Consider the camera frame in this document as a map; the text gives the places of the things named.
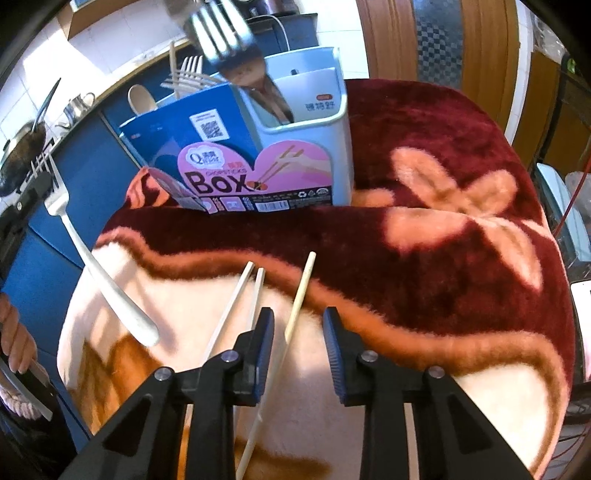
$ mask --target checkered pattern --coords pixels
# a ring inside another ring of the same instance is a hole
[[[463,26],[460,0],[414,0],[418,79],[462,87]]]

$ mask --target barcode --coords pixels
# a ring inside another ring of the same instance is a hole
[[[279,210],[290,209],[290,203],[287,200],[280,200],[279,202],[255,203],[255,206],[259,212],[277,212]]]

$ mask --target finger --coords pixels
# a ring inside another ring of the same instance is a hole
[[[14,336],[17,334],[18,328],[18,310],[11,306],[10,312],[8,313],[4,326],[2,327],[2,351],[4,355],[10,355],[12,343],[14,342]]]
[[[10,299],[4,292],[0,293],[0,323],[4,323],[10,312]]]
[[[33,357],[37,352],[37,348],[35,347],[35,342],[33,342],[32,337],[29,335],[27,338],[27,343],[25,344],[25,348],[22,350],[22,360],[21,364],[18,367],[18,372],[23,374],[29,367],[31,366],[31,362],[33,361]]]
[[[22,362],[22,355],[29,338],[29,332],[24,325],[19,324],[17,334],[14,336],[14,342],[12,343],[12,349],[10,350],[10,356],[8,357],[8,366],[13,373],[16,373],[18,367]]]

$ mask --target red cable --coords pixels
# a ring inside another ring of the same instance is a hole
[[[558,226],[555,228],[555,230],[553,232],[554,238],[558,237],[558,234],[562,230],[562,227],[564,226],[564,223],[566,221],[566,217],[568,217],[568,215],[570,213],[570,209],[574,205],[574,201],[577,199],[577,196],[579,195],[581,188],[583,188],[583,183],[584,183],[585,179],[587,178],[587,174],[589,173],[589,170],[591,170],[591,154],[589,154],[589,159],[587,160],[587,164],[585,165],[585,171],[583,173],[583,176],[581,177],[581,180],[579,181],[579,184],[577,185],[577,189],[574,191],[573,197],[570,199],[569,206],[566,207],[566,211],[564,212],[564,215],[560,219],[560,223],[558,224]]]

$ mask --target white tile wall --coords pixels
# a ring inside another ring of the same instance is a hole
[[[318,13],[319,44],[340,48],[345,78],[369,78],[356,0],[297,0],[297,3],[303,14]]]
[[[103,92],[126,73],[121,72],[122,66],[182,35],[166,14],[163,0],[128,5],[69,42],[53,19],[32,41],[0,90],[0,147],[35,117],[58,78],[60,86],[46,115],[51,135],[61,131],[56,123],[66,122],[63,108],[71,98]]]

